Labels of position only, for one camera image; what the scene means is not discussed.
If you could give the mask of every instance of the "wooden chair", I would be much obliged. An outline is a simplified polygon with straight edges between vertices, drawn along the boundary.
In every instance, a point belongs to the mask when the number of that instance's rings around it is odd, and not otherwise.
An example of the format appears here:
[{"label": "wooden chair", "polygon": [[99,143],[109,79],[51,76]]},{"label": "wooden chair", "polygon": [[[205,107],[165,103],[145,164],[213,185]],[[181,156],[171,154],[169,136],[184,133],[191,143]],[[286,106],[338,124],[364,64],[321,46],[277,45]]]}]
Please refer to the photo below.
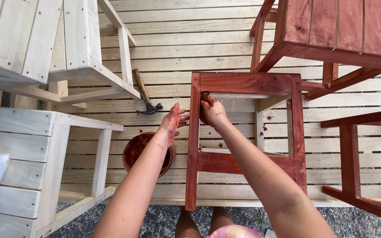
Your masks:
[{"label": "wooden chair", "polygon": [[[111,24],[99,25],[98,6]],[[122,79],[102,64],[100,36],[114,34]],[[113,97],[140,100],[129,45],[135,46],[135,39],[108,0],[0,0],[1,90],[79,108]],[[68,96],[66,80],[89,76],[113,89]],[[46,83],[48,91],[31,86]]]},{"label": "wooden chair", "polygon": [[[251,72],[269,71],[283,56],[323,61],[313,100],[381,74],[381,0],[265,0],[250,31]],[[260,62],[265,22],[276,22],[274,45]],[[338,78],[338,64],[361,68]]]},{"label": "wooden chair", "polygon": [[[60,191],[70,126],[100,129],[90,194]],[[113,130],[123,126],[52,111],[0,108],[0,237],[43,238],[113,195],[105,187]],[[59,199],[82,200],[56,213]]]},{"label": "wooden chair", "polygon": [[381,112],[323,121],[322,128],[339,127],[342,190],[323,186],[329,196],[381,217],[381,199],[361,195],[357,125],[381,126]]},{"label": "wooden chair", "polygon": [[300,74],[192,72],[191,111],[189,121],[188,170],[186,175],[186,210],[196,209],[198,172],[242,174],[230,151],[199,146],[199,105],[201,91],[216,97],[258,96],[258,111],[268,110],[263,100],[273,95],[287,100],[289,155],[267,153],[295,182],[306,191],[304,121]]}]

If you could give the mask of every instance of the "right hand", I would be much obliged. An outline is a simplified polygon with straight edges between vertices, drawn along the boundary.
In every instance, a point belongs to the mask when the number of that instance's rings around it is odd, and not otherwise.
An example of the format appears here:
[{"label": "right hand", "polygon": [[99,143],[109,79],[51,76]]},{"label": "right hand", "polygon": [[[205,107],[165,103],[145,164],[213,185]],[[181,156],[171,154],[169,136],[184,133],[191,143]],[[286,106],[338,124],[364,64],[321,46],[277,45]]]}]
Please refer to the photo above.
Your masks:
[{"label": "right hand", "polygon": [[208,95],[208,102],[201,100],[201,107],[203,111],[199,112],[201,121],[214,127],[216,130],[219,126],[229,121],[226,116],[226,111],[223,104],[217,99]]}]

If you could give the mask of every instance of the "hand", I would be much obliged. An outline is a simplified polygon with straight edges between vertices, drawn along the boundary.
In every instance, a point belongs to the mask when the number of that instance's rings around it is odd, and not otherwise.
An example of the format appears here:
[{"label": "hand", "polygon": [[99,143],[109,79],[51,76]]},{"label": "hand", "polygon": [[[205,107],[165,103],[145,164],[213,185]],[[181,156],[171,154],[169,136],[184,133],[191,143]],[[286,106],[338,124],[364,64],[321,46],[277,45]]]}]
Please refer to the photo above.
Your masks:
[{"label": "hand", "polygon": [[170,147],[174,142],[174,137],[179,135],[176,131],[177,128],[186,126],[186,121],[189,120],[189,115],[178,116],[185,113],[184,109],[179,109],[179,104],[176,103],[161,122],[160,127],[157,130],[157,134],[160,133],[166,137],[168,146]]},{"label": "hand", "polygon": [[208,95],[207,99],[208,102],[201,100],[201,107],[203,110],[199,112],[199,117],[202,122],[217,130],[220,125],[228,122],[229,119],[226,116],[223,104],[210,95]]}]

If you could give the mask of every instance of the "wooden pallet deck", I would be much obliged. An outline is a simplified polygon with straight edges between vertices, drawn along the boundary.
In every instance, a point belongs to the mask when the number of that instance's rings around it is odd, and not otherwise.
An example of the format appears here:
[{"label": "wooden pallet deck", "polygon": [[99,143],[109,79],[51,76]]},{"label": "wooden pallet deck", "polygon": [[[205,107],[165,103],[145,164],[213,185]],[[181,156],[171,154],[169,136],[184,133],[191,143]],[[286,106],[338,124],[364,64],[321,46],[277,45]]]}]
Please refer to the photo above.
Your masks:
[{"label": "wooden pallet deck", "polygon": [[[152,103],[164,109],[150,116],[142,101],[115,98],[88,102],[86,109],[54,106],[54,111],[123,124],[124,132],[113,132],[107,184],[118,186],[126,176],[121,154],[135,135],[156,131],[170,107],[179,102],[189,110],[191,71],[249,72],[253,37],[249,30],[262,0],[115,0],[112,5],[134,35],[139,47],[130,48],[132,68],[138,68]],[[100,13],[100,23],[108,22]],[[267,23],[262,54],[273,45],[274,23]],[[101,38],[103,65],[121,75],[117,36]],[[304,80],[319,80],[323,63],[284,57],[272,68],[276,73],[300,73]],[[356,70],[339,66],[339,75]],[[107,89],[95,78],[69,81],[69,95]],[[227,115],[236,127],[254,141],[255,101],[223,100]],[[381,111],[381,75],[337,93],[304,101],[304,129],[308,196],[316,206],[347,206],[321,192],[328,184],[340,188],[339,131],[320,128],[319,121]],[[264,113],[267,131],[265,151],[287,153],[285,105]],[[183,205],[185,198],[188,127],[179,128],[177,156],[171,169],[156,185],[152,204]],[[381,198],[381,127],[358,129],[363,197]],[[213,128],[201,127],[201,146],[218,148],[223,143]],[[88,193],[97,151],[98,131],[72,128],[68,144],[62,190]],[[198,205],[261,206],[242,175],[199,172]]]}]

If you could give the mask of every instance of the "brown bowl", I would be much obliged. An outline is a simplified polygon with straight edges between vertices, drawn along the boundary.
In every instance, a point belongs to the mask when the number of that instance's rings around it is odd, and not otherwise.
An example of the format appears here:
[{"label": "brown bowl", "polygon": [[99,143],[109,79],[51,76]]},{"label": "brown bowl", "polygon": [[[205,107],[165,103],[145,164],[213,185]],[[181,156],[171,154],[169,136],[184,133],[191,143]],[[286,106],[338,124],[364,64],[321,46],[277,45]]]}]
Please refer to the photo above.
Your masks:
[{"label": "brown bowl", "polygon": [[[132,166],[138,160],[140,154],[145,149],[151,138],[155,135],[155,132],[144,132],[133,137],[123,150],[123,165],[127,172],[130,171]],[[173,159],[176,157],[176,145],[173,143],[167,149],[164,163],[162,164],[160,176],[163,176],[172,165]]]}]

